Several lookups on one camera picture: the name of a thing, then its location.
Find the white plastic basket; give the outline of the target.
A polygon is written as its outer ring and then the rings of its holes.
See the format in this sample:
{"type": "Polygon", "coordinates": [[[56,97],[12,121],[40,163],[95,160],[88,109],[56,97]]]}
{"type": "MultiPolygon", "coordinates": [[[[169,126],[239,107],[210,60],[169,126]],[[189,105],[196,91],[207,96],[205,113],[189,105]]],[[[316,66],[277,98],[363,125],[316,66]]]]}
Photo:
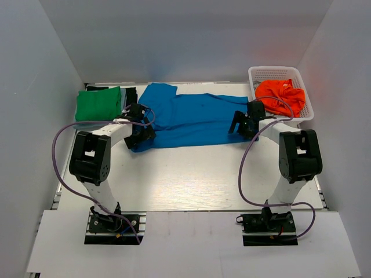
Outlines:
{"type": "Polygon", "coordinates": [[[303,89],[305,93],[305,104],[300,111],[300,116],[291,120],[288,125],[296,127],[302,122],[312,120],[314,118],[313,108],[309,99],[307,90],[305,88],[303,79],[295,67],[287,66],[253,66],[248,70],[248,77],[250,83],[250,91],[252,100],[256,98],[256,89],[259,84],[266,80],[287,80],[291,79],[293,87],[296,89],[303,89]]]}

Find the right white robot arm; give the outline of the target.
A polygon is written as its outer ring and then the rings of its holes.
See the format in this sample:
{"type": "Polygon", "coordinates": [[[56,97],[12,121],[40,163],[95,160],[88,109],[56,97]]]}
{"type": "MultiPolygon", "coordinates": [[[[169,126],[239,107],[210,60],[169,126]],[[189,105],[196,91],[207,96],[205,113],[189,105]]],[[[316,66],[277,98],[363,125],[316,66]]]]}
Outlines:
{"type": "Polygon", "coordinates": [[[261,217],[263,227],[269,231],[275,231],[282,225],[281,214],[286,214],[293,206],[302,204],[295,202],[297,195],[323,169],[316,132],[313,129],[302,130],[287,125],[286,122],[293,120],[294,113],[286,102],[281,103],[289,109],[289,116],[267,116],[260,98],[247,103],[246,113],[234,113],[228,131],[230,134],[236,132],[250,141],[239,166],[238,190],[246,203],[270,209],[261,217]],[[253,143],[261,136],[278,144],[278,167],[281,176],[274,193],[264,203],[256,203],[248,200],[242,192],[242,170],[253,143]]]}

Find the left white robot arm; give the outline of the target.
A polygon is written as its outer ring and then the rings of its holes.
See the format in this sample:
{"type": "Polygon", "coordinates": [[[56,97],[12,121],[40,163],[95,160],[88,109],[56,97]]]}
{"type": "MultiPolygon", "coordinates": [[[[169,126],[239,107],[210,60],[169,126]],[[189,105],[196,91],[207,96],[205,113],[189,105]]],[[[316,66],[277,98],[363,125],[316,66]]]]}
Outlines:
{"type": "Polygon", "coordinates": [[[140,104],[130,104],[123,114],[94,131],[80,131],[75,138],[70,159],[70,174],[82,183],[94,201],[93,211],[104,215],[103,225],[109,231],[122,226],[119,203],[114,198],[108,175],[111,169],[111,148],[124,141],[129,150],[156,137],[151,110],[140,104]]]}

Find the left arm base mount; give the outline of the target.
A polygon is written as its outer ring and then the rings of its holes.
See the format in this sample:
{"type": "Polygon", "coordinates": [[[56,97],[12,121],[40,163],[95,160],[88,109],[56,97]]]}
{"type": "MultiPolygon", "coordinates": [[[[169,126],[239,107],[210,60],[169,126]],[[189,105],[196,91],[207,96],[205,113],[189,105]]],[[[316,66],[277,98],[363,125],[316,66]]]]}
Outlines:
{"type": "MultiPolygon", "coordinates": [[[[146,213],[122,212],[122,214],[130,221],[141,242],[146,229],[146,213]]],[[[140,243],[126,221],[118,220],[116,224],[104,223],[99,217],[89,213],[84,244],[136,246],[140,243]]]]}

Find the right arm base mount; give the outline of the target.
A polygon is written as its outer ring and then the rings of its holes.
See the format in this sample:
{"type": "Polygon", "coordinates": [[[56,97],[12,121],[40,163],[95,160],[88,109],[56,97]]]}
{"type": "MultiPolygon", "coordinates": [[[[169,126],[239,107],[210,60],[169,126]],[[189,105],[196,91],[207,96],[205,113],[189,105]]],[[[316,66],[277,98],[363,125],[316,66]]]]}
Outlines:
{"type": "Polygon", "coordinates": [[[291,212],[241,214],[236,223],[242,227],[244,247],[297,246],[296,227],[291,212]]]}

